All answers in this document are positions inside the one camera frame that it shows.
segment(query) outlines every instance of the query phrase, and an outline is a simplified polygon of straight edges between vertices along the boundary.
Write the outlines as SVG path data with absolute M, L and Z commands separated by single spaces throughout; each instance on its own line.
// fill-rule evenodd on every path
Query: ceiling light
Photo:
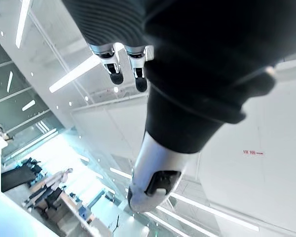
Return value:
M 43 125 L 44 128 L 46 128 L 47 131 L 49 131 L 49 128 L 46 126 L 46 124 L 43 121 L 40 121 L 41 125 Z
M 217 235 L 215 235 L 215 234 L 213 234 L 213 233 L 211 233 L 211 232 L 197 226 L 196 224 L 193 224 L 192 222 L 182 218 L 181 216 L 178 216 L 178 215 L 172 213 L 171 211 L 168 211 L 167 209 L 165 209 L 165 208 L 163 208 L 161 206 L 157 206 L 157 209 L 164 212 L 164 213 L 166 213 L 166 214 L 168 214 L 169 216 L 172 216 L 173 218 L 177 219 L 178 221 L 181 221 L 182 223 L 192 227 L 193 229 L 196 229 L 197 231 L 199 231 L 199 232 L 201 232 L 201 233 L 203 233 L 203 234 L 205 234 L 205 235 L 207 235 L 209 237 L 218 237 Z
M 40 127 L 41 129 L 44 130 L 45 133 L 47 132 L 46 128 L 44 128 L 43 125 L 41 125 L 39 122 L 38 122 L 37 124 L 39 125 L 39 127 Z
M 97 176 L 98 178 L 100 178 L 100 179 L 103 179 L 103 176 L 101 175 L 101 174 L 98 174 L 97 172 L 94 172 L 93 171 L 93 173 L 95 174 L 95 176 Z
M 208 207 L 208 206 L 202 205 L 202 204 L 200 204 L 198 202 L 192 201 L 192 200 L 190 200 L 188 198 L 185 198 L 185 197 L 183 197 L 183 196 L 181 196 L 179 194 L 171 193 L 170 196 L 172 196 L 172 197 L 174 197 L 174 198 L 176 198 L 178 200 L 184 201 L 184 202 L 186 202 L 186 203 L 188 203 L 190 205 L 196 206 L 196 207 L 198 207 L 198 208 L 200 208 L 200 209 L 202 209 L 204 211 L 208 211 L 208 212 L 210 212 L 210 213 L 212 213 L 212 214 L 214 214 L 216 216 L 222 217 L 222 218 L 224 218 L 226 220 L 229 220 L 229 221 L 231 221 L 233 223 L 236 223 L 238 225 L 246 227 L 246 228 L 248 228 L 250 230 L 257 231 L 257 232 L 259 231 L 258 226 L 252 225 L 252 224 L 250 224 L 248 222 L 242 221 L 242 220 L 240 220 L 238 218 L 235 218 L 233 216 L 229 216 L 229 215 L 227 215 L 227 214 L 225 214 L 225 213 L 223 213 L 221 211 L 217 211 L 217 210 L 215 210 L 215 209 L 213 209 L 211 207 Z
M 159 217 L 156 217 L 155 215 L 146 212 L 145 215 L 149 216 L 150 218 L 154 219 L 155 221 L 159 222 L 160 224 L 164 225 L 165 227 L 167 227 L 168 229 L 172 230 L 173 232 L 180 234 L 183 237 L 190 237 L 187 234 L 183 233 L 182 231 L 178 230 L 177 228 L 175 228 L 174 226 L 171 226 L 169 223 L 161 220 Z
M 31 2 L 31 0 L 22 0 L 18 30 L 16 32 L 16 38 L 15 38 L 15 44 L 18 48 L 20 48 L 20 45 L 21 45 L 22 34 L 23 34 L 25 20 L 26 20 L 27 14 L 28 14 L 30 2 Z
M 86 162 L 89 162 L 90 161 L 89 158 L 84 157 L 84 156 L 81 156 L 81 155 L 79 155 L 79 158 L 82 159 L 82 160 L 84 160 L 84 161 L 86 161 Z
M 115 191 L 113 189 L 110 189 L 109 187 L 103 185 L 103 188 L 110 191 L 112 194 L 115 194 Z
M 120 170 L 117 170 L 117 169 L 114 169 L 114 168 L 110 168 L 110 171 L 112 171 L 112 172 L 114 172 L 114 173 L 116 173 L 116 174 L 119 174 L 119 175 L 121 175 L 121 176 L 124 176 L 124 177 L 126 177 L 126 178 L 128 178 L 128 179 L 132 179 L 132 176 L 130 175 L 130 174 L 126 174 L 126 173 L 124 173 L 124 172 L 122 172 L 122 171 L 120 171 Z
M 56 129 L 54 128 L 53 130 L 50 130 L 48 133 L 40 136 L 39 138 L 35 139 L 34 141 L 32 141 L 31 143 L 27 144 L 26 146 L 24 146 L 23 148 L 19 149 L 18 151 L 16 151 L 15 153 L 13 153 L 11 155 L 11 158 L 15 157 L 16 155 L 22 153 L 23 151 L 25 151 L 27 148 L 31 147 L 32 145 L 36 144 L 37 142 L 43 140 L 44 138 L 48 137 L 49 135 L 53 135 L 56 136 L 58 134 L 58 131 L 56 131 Z
M 61 79 L 59 79 L 57 82 L 55 82 L 49 88 L 50 92 L 54 93 L 55 91 L 59 90 L 60 88 L 62 88 L 65 85 L 67 85 L 69 82 L 73 81 L 77 77 L 79 77 L 82 74 L 86 73 L 87 71 L 91 70 L 92 68 L 97 66 L 99 63 L 100 63 L 99 57 L 93 54 L 91 57 L 89 57 L 83 63 L 78 65 L 72 71 L 70 71 L 65 76 L 63 76 Z
M 44 130 L 43 129 L 41 129 L 41 127 L 40 126 L 38 126 L 38 124 L 37 123 L 35 123 L 35 126 L 39 129 L 39 131 L 41 131 L 43 134 L 45 133 L 44 132 Z
M 9 80 L 8 80 L 8 86 L 7 86 L 7 88 L 6 88 L 6 92 L 8 92 L 8 93 L 9 93 L 9 91 L 10 91 L 10 86 L 11 86 L 11 82 L 12 82 L 12 77 L 13 77 L 13 72 L 10 71 Z
M 35 100 L 31 100 L 28 104 L 26 104 L 23 108 L 22 111 L 27 110 L 28 108 L 32 107 L 35 104 Z

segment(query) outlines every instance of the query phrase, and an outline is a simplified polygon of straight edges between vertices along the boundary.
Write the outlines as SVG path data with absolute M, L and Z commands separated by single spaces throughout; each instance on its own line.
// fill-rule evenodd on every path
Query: recessed light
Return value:
M 20 45 L 21 45 L 22 34 L 23 34 L 25 20 L 26 20 L 27 14 L 28 14 L 30 2 L 31 2 L 31 0 L 23 0 L 22 1 L 19 24 L 18 24 L 18 29 L 16 32 L 16 38 L 15 38 L 15 44 L 18 48 L 20 48 Z
M 197 231 L 199 231 L 199 232 L 201 232 L 201 233 L 209 236 L 209 237 L 218 237 L 214 233 L 211 233 L 211 232 L 209 232 L 209 231 L 207 231 L 207 230 L 205 230 L 205 229 L 197 226 L 196 224 L 194 224 L 194 223 L 192 223 L 192 222 L 190 222 L 190 221 L 182 218 L 181 216 L 178 216 L 178 215 L 174 214 L 173 212 L 171 212 L 171 211 L 169 211 L 169 210 L 167 210 L 167 209 L 165 209 L 165 208 L 163 208 L 161 206 L 157 206 L 157 209 L 160 210 L 160 211 L 162 211 L 162 212 L 164 212 L 164 213 L 166 213 L 167 215 L 169 215 L 169 216 L 177 219 L 178 221 L 181 221 L 182 223 L 184 223 L 184 224 L 192 227 L 193 229 L 195 229 L 195 230 L 197 230 Z
M 123 177 L 126 177 L 126 178 L 128 178 L 128 179 L 132 179 L 132 176 L 130 175 L 130 174 L 126 174 L 126 173 L 124 173 L 124 172 L 122 172 L 122 171 L 120 171 L 120 170 L 117 170 L 117 169 L 114 169 L 114 168 L 110 168 L 110 171 L 112 171 L 112 172 L 114 172 L 114 173 L 116 173 L 116 174 L 119 174 L 119 175 L 121 175 L 121 176 L 123 176 Z
M 164 225 L 165 227 L 169 228 L 170 230 L 180 234 L 183 237 L 189 237 L 187 234 L 183 233 L 182 231 L 178 230 L 174 226 L 171 226 L 169 223 L 161 220 L 159 217 L 156 217 L 155 215 L 152 215 L 150 212 L 145 213 L 147 216 L 151 217 L 152 219 L 158 221 L 160 224 Z
M 23 108 L 22 111 L 27 110 L 28 108 L 32 107 L 35 104 L 35 100 L 31 100 L 28 104 L 26 104 Z
M 12 82 L 12 77 L 13 77 L 13 72 L 10 71 L 9 80 L 8 80 L 8 86 L 7 86 L 7 88 L 6 88 L 6 92 L 8 92 L 8 93 L 9 93 L 9 91 L 10 91 L 10 86 L 11 86 L 11 82 Z
M 248 228 L 248 229 L 250 229 L 250 230 L 257 231 L 257 232 L 259 231 L 259 227 L 258 227 L 258 226 L 252 225 L 252 224 L 250 224 L 250 223 L 248 223 L 248 222 L 245 222 L 245 221 L 240 220 L 240 219 L 238 219 L 238 218 L 235 218 L 235 217 L 233 217 L 233 216 L 229 216 L 229 215 L 227 215 L 227 214 L 225 214 L 225 213 L 223 213 L 223 212 L 220 212 L 220 211 L 215 210 L 215 209 L 213 209 L 213 208 L 211 208 L 211 207 L 208 207 L 208 206 L 202 205 L 202 204 L 200 204 L 200 203 L 198 203 L 198 202 L 195 202 L 195 201 L 193 201 L 193 200 L 190 200 L 190 199 L 188 199 L 188 198 L 186 198 L 186 197 L 184 197 L 184 196 L 181 196 L 181 195 L 176 194 L 176 193 L 171 193 L 170 195 L 171 195 L 172 197 L 178 199 L 178 200 L 184 201 L 184 202 L 186 202 L 186 203 L 188 203 L 188 204 L 190 204 L 190 205 L 193 205 L 193 206 L 195 206 L 195 207 L 198 207 L 198 208 L 200 208 L 200 209 L 202 209 L 202 210 L 204 210 L 204 211 L 207 211 L 207 212 L 209 212 L 209 213 L 212 213 L 212 214 L 214 214 L 214 215 L 216 215 L 216 216 L 219 216 L 219 217 L 221 217 L 221 218 L 224 218 L 224 219 L 226 219 L 226 220 L 228 220 L 228 221 L 232 221 L 233 223 L 236 223 L 236 224 L 238 224 L 238 225 L 241 225 L 241 226 L 243 226 L 243 227 L 246 227 L 246 228 Z

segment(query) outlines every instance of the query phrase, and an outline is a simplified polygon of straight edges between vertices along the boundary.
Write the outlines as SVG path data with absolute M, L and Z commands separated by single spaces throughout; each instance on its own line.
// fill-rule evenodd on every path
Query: white wall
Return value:
M 248 117 L 224 125 L 202 152 L 205 194 L 214 203 L 296 232 L 296 80 L 251 99 L 244 109 Z

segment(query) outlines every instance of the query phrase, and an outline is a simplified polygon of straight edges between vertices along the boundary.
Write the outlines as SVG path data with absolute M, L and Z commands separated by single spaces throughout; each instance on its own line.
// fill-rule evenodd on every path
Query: ceiling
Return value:
M 69 129 L 66 134 L 69 143 L 81 151 L 87 151 L 88 156 L 96 162 L 93 169 L 106 177 L 105 185 L 119 190 L 124 196 L 129 180 L 111 172 L 110 167 L 128 174 L 131 172 L 131 167 L 135 163 L 141 147 L 147 114 L 147 94 L 139 93 L 136 90 L 125 50 L 119 51 L 124 83 L 119 86 L 118 93 L 113 91 L 114 85 L 106 70 L 102 65 L 98 65 L 51 94 L 49 87 L 86 60 L 91 55 L 91 51 L 60 0 L 32 1 L 21 47 L 18 49 L 14 41 L 20 7 L 20 1 L 0 0 L 0 44 L 24 75 L 18 79 L 20 85 L 29 83 L 35 89 L 64 127 Z M 296 79 L 296 60 L 289 61 L 295 59 L 295 56 L 287 57 L 283 60 L 285 62 L 278 65 L 278 81 L 287 82 Z M 246 121 L 246 124 L 249 127 L 256 127 L 252 120 Z M 281 226 L 287 227 L 289 231 L 296 231 L 296 226 L 283 223 L 285 218 L 278 221 L 274 219 L 274 216 L 267 214 L 268 211 L 274 209 L 269 210 L 267 205 L 261 204 L 265 210 L 263 211 L 252 204 L 254 202 L 250 202 L 252 201 L 250 193 L 246 194 L 247 190 L 244 187 L 246 185 L 251 187 L 252 184 L 261 185 L 261 183 L 256 184 L 252 181 L 257 178 L 256 172 L 261 172 L 260 166 L 258 164 L 252 166 L 251 163 L 244 162 L 243 166 L 249 168 L 240 167 L 239 169 L 244 171 L 238 172 L 239 170 L 236 168 L 238 161 L 229 159 L 230 156 L 233 156 L 232 152 L 229 153 L 230 148 L 224 146 L 225 152 L 217 149 L 222 146 L 219 143 L 219 138 L 224 135 L 224 129 L 212 139 L 213 141 L 204 149 L 202 155 L 195 154 L 191 159 L 188 172 L 180 182 L 176 193 L 205 206 L 221 204 L 227 207 L 224 209 L 226 213 L 232 213 L 233 216 L 242 213 L 243 215 L 240 215 L 242 219 L 245 219 L 246 215 L 251 215 L 252 218 L 249 218 L 248 221 L 261 226 L 261 233 L 273 230 L 277 224 L 279 225 L 278 232 L 282 231 Z M 226 167 L 223 166 L 224 159 L 231 160 L 226 164 Z M 277 176 L 281 176 L 281 174 L 273 173 L 273 177 Z M 252 189 L 262 192 L 257 187 Z M 249 204 L 241 205 L 243 195 Z M 274 198 L 272 196 L 274 193 L 268 193 L 268 195 L 271 199 Z M 252 209 L 259 210 L 260 213 L 252 212 L 251 209 L 248 209 L 248 205 Z M 221 218 L 175 198 L 169 199 L 163 206 L 217 235 L 235 236 L 230 233 L 241 229 L 237 225 L 229 225 Z M 200 232 L 169 218 L 164 213 L 160 211 L 156 211 L 156 213 L 187 234 L 201 236 Z M 263 226 L 256 219 L 267 222 L 269 225 Z

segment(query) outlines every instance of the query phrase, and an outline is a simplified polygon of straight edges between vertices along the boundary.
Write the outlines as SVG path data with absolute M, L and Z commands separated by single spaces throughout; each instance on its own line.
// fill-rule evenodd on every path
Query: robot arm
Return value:
M 128 194 L 133 211 L 161 204 L 189 154 L 224 123 L 243 120 L 242 104 L 266 95 L 274 86 L 272 65 L 296 50 L 296 1 L 63 2 L 90 45 L 122 43 L 135 80 L 151 82 Z M 144 62 L 147 45 L 154 60 Z

